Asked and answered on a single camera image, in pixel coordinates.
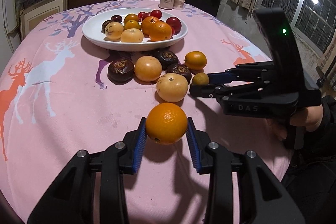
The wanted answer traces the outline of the person right hand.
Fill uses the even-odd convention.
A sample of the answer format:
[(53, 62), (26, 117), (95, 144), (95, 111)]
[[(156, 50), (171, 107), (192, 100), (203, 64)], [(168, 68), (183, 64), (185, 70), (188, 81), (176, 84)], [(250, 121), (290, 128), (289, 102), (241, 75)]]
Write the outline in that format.
[[(315, 131), (319, 128), (323, 118), (323, 107), (311, 106), (307, 107), (299, 113), (294, 114), (290, 118), (290, 125), (297, 127), (304, 127), (308, 132)], [(286, 139), (288, 133), (286, 129), (279, 125), (279, 123), (273, 119), (267, 119), (270, 131), (276, 135), (276, 137), (282, 141)]]

